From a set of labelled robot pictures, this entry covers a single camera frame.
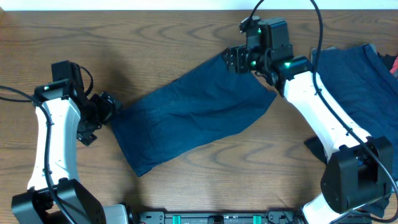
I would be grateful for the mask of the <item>dark navy shorts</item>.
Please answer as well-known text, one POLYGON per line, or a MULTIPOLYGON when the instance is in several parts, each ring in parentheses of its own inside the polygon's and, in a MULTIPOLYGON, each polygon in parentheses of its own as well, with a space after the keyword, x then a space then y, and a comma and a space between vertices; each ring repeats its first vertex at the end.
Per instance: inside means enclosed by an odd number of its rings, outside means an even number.
POLYGON ((276 96, 252 73, 229 72, 216 55, 121 110, 111 127, 140 177, 184 152, 239 134, 276 96))

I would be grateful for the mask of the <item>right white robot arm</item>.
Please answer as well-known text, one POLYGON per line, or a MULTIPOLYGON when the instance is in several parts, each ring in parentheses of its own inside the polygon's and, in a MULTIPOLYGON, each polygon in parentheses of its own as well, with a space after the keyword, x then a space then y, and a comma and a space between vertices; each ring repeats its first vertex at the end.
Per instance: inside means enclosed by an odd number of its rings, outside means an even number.
POLYGON ((321 193, 305 204, 295 223, 335 223, 395 192, 392 146, 356 124, 330 95, 316 64, 295 56, 282 18, 245 18, 246 43, 224 52, 233 73, 254 72, 294 105, 313 129, 326 157, 321 193))

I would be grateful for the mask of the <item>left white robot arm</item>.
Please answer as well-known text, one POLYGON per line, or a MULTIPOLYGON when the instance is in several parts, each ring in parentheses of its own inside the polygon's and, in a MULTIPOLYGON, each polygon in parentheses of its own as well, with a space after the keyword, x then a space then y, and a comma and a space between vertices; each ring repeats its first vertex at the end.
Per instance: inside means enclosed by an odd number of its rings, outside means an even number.
POLYGON ((52 64, 53 81, 38 86, 38 140, 27 191, 12 198, 19 223, 128 223, 126 206, 104 207, 80 183, 76 144, 89 146, 94 132, 118 114, 121 103, 106 92, 84 87, 84 67, 68 60, 52 64))

